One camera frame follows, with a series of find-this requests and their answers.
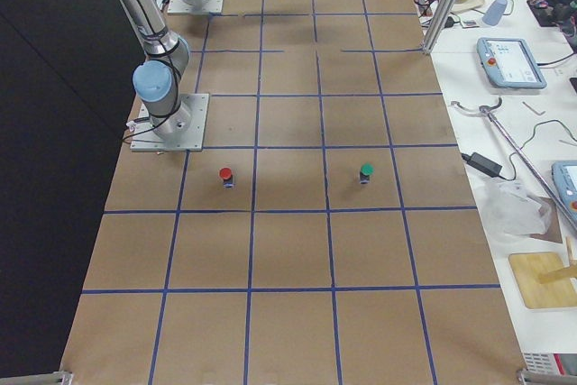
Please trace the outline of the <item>red push button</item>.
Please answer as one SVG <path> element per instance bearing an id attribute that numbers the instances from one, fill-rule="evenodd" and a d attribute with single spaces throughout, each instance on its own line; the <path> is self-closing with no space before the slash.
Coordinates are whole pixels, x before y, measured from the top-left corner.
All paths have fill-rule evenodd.
<path id="1" fill-rule="evenodd" d="M 223 167 L 219 170 L 219 178 L 222 180 L 225 188 L 234 187 L 234 172 L 229 167 Z"/>

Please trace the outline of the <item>black power adapter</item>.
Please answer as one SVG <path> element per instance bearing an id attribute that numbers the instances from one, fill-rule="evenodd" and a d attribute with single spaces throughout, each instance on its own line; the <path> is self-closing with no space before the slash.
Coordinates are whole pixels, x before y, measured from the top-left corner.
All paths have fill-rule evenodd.
<path id="1" fill-rule="evenodd" d="M 499 177 L 502 170 L 502 166 L 497 162 L 490 160 L 477 152 L 473 152 L 468 156 L 466 162 L 469 166 L 491 178 Z"/>

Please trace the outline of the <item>wooden board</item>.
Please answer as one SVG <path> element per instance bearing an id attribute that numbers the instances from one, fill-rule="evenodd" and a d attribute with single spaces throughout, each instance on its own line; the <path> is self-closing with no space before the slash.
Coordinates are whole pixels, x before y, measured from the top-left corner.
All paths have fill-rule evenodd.
<path id="1" fill-rule="evenodd" d="M 528 309 L 576 307 L 576 265 L 565 266 L 555 252 L 515 253 L 508 257 Z"/>

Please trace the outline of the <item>teach pendant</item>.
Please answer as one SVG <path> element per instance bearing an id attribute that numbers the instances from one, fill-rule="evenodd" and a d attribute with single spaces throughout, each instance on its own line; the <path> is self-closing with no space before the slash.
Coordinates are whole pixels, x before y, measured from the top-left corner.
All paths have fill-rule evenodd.
<path id="1" fill-rule="evenodd" d="M 576 223 L 576 160 L 554 162 L 552 178 L 569 218 Z"/>
<path id="2" fill-rule="evenodd" d="M 476 50 L 481 66 L 494 87 L 546 88 L 546 80 L 525 40 L 482 37 L 477 40 Z"/>

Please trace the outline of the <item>clear plastic bag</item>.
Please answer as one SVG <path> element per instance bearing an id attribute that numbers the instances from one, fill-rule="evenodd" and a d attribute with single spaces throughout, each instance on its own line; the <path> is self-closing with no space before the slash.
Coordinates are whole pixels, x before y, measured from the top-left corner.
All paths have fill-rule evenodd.
<path id="1" fill-rule="evenodd" d="M 552 206 L 520 181 L 490 179 L 484 191 L 481 220 L 491 234 L 545 234 L 550 228 Z"/>

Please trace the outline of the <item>metal reacher stick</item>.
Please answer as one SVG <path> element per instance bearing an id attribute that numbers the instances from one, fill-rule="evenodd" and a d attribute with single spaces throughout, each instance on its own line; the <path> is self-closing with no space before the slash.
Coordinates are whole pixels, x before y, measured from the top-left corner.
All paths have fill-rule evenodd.
<path id="1" fill-rule="evenodd" d="M 456 107 L 458 110 L 460 110 L 469 117 L 486 117 L 489 120 L 489 122 L 495 126 L 499 134 L 506 140 L 508 145 L 512 148 L 513 153 L 516 154 L 521 159 L 521 161 L 527 167 L 531 175 L 539 183 L 542 190 L 553 200 L 558 213 L 561 214 L 563 218 L 566 220 L 567 224 L 574 231 L 576 231 L 576 221 L 572 217 L 571 210 L 559 198 L 558 194 L 547 183 L 545 177 L 538 171 L 533 162 L 526 156 L 526 154 L 523 151 L 523 145 L 519 145 L 515 141 L 512 135 L 505 129 L 503 124 L 495 115 L 495 112 L 499 108 L 501 108 L 502 104 L 503 99 L 501 96 L 499 96 L 497 102 L 494 105 L 480 105 L 476 109 L 467 108 L 456 100 L 451 101 L 449 106 Z"/>

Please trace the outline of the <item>teach pendant near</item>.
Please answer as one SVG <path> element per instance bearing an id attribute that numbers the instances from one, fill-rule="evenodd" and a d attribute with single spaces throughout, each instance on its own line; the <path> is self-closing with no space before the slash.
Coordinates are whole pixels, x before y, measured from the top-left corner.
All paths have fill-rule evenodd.
<path id="1" fill-rule="evenodd" d="M 569 218 L 576 223 L 576 160 L 554 162 L 552 178 Z"/>

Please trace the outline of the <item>teach pendant far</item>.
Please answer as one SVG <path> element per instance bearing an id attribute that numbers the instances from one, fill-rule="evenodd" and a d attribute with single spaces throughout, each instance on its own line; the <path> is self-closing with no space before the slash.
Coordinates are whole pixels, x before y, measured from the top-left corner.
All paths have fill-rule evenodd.
<path id="1" fill-rule="evenodd" d="M 482 37 L 477 40 L 476 50 L 481 66 L 494 87 L 546 88 L 546 80 L 525 40 Z"/>

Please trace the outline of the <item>green push button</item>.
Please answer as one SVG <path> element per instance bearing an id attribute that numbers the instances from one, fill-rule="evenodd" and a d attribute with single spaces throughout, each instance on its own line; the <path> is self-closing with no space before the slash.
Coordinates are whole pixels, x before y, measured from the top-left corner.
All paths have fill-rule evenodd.
<path id="1" fill-rule="evenodd" d="M 371 176 L 374 172 L 374 167 L 370 163 L 364 163 L 360 167 L 359 182 L 364 185 L 371 181 Z"/>

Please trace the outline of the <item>blue plastic cup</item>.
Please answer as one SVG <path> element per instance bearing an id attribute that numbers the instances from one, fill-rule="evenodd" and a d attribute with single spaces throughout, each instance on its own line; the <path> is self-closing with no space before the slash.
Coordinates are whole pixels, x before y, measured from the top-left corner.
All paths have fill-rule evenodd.
<path id="1" fill-rule="evenodd" d="M 483 26 L 494 27 L 499 24 L 508 7 L 508 0 L 494 0 L 481 17 Z"/>

